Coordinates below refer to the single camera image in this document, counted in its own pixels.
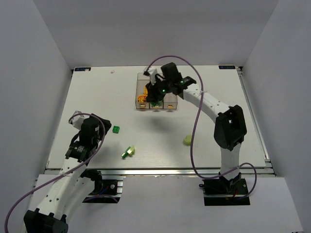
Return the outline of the green lego plate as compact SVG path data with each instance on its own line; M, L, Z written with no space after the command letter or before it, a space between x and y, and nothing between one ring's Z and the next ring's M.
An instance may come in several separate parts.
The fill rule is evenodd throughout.
M121 155L122 159L125 159L131 152L131 147L128 147L124 153Z

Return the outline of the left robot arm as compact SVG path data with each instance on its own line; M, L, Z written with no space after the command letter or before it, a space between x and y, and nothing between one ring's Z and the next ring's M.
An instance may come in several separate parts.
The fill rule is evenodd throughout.
M92 192L98 192L100 172L88 169L93 156L99 152L112 124L95 114L74 112L69 124L78 130L69 148L58 177L35 210L28 210L24 224L28 233L66 233L69 217Z

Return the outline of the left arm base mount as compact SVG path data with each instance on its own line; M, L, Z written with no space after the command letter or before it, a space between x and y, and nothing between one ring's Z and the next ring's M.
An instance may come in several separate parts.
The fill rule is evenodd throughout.
M99 170L87 169L81 178L88 178L94 187L83 203L118 203L123 188L123 178L103 175Z

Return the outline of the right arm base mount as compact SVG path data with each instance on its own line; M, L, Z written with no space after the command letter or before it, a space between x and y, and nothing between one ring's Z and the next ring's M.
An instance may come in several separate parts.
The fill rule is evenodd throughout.
M227 189L220 179L203 180L199 184L204 194L205 206L248 206L249 197L245 179L241 179L232 188Z

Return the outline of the green 2x2 lego brick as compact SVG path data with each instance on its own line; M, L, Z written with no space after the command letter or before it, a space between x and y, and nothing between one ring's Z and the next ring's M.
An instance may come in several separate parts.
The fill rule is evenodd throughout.
M119 126L113 126L112 133L119 133L120 127Z

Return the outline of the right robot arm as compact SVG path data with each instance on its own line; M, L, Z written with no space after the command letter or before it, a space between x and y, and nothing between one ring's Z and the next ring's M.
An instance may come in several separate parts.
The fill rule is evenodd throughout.
M144 75L149 77L146 84L149 103L158 103L167 94L174 94L198 107L215 124L214 140L221 149L221 169L217 178L233 184L241 177L239 154L247 133L243 110L240 106L229 106L203 91L196 80L182 77L175 63L161 67L159 74L154 67L148 67Z

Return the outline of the orange round lego piece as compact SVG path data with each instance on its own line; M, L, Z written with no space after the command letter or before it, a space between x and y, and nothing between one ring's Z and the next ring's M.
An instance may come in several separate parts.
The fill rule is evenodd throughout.
M146 102L147 95L139 95L137 97L138 102Z

